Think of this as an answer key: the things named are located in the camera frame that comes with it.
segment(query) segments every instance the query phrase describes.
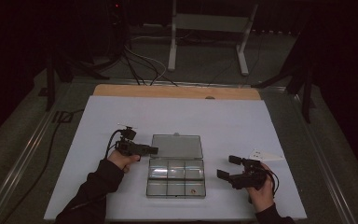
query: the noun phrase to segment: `floor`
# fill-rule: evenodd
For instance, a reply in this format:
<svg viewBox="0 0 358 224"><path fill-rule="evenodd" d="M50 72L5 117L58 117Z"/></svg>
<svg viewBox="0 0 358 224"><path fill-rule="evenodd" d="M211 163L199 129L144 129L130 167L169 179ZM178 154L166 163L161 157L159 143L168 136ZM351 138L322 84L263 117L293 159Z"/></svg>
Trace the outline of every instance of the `floor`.
<svg viewBox="0 0 358 224"><path fill-rule="evenodd" d="M131 52L151 58L147 60L162 73L168 64L170 39L165 35L147 36L148 33L134 35ZM243 77L234 50L238 42L235 37L222 41L211 39L209 36L205 37L206 41L199 38L178 40L176 70L164 74L168 80L161 77L154 84L249 88L251 84L277 75L296 41L290 35L251 34L245 50L251 72ZM137 76L150 84L156 76L151 65L139 64L145 61L130 52L127 55L138 62L130 61ZM62 124L56 134L54 116L62 111L84 108L100 83L136 84L124 57L101 71L102 75L110 77L109 80L96 80L73 71L76 76L72 83L61 83L56 78L57 100L49 112L45 111L47 99L38 96L40 89L46 87L46 71L42 72L35 78L32 92L0 128L0 223L51 223L44 220L43 215L81 114L75 114L71 122ZM312 87L311 124L307 124L299 113L300 97L284 91L287 82L288 79L284 79L259 91L308 215L307 219L296 223L358 223L358 163L351 148L318 88ZM16 162L24 158L21 156L24 151L28 156L22 161L21 169ZM22 201L21 197L45 167L38 183Z"/></svg>

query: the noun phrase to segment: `dark background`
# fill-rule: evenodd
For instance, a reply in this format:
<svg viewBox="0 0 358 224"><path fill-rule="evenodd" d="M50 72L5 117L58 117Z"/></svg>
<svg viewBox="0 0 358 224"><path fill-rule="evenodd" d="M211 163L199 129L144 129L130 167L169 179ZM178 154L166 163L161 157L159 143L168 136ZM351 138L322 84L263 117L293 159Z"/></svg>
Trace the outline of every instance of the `dark background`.
<svg viewBox="0 0 358 224"><path fill-rule="evenodd" d="M0 1L0 125L33 88L33 78L46 67L44 37L53 37L69 54L90 60L100 52L87 40L105 36L103 1L88 14L85 5L64 1ZM237 16L242 1L178 1L178 10ZM168 25L171 1L126 1L128 22ZM84 24L79 15L93 21ZM254 30L298 35L286 65L306 59L314 64L313 83L335 116L358 159L358 1L263 1Z"/></svg>

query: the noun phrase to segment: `human hand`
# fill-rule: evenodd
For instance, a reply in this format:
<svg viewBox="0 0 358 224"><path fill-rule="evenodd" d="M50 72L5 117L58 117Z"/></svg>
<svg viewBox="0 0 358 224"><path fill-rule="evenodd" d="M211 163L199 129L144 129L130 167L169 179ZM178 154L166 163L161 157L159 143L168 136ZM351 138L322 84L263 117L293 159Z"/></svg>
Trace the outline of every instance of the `human hand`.
<svg viewBox="0 0 358 224"><path fill-rule="evenodd" d="M261 162L261 165L264 169L270 171L266 164ZM266 210L274 204L274 196L272 195L272 180L267 175L266 182L264 183L261 189L256 190L255 188L246 188L248 190L249 196L252 199L252 204L255 207L257 213Z"/></svg>
<svg viewBox="0 0 358 224"><path fill-rule="evenodd" d="M130 165L140 158L139 155L123 156L119 151L113 150L107 159L120 168L120 170L123 170L124 173L127 173L130 170Z"/></svg>

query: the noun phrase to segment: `black sleeve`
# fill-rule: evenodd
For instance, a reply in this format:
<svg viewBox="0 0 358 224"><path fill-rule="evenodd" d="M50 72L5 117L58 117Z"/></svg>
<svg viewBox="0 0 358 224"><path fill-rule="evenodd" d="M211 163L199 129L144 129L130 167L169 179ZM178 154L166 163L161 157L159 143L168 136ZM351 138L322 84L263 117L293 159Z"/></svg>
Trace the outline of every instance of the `black sleeve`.
<svg viewBox="0 0 358 224"><path fill-rule="evenodd" d="M75 198L56 217L61 223L104 223L106 216L106 194L115 192L124 176L114 163L101 160L98 169L87 176Z"/></svg>
<svg viewBox="0 0 358 224"><path fill-rule="evenodd" d="M260 224L295 224L290 217L281 217L275 204L264 211L256 213L255 216Z"/></svg>

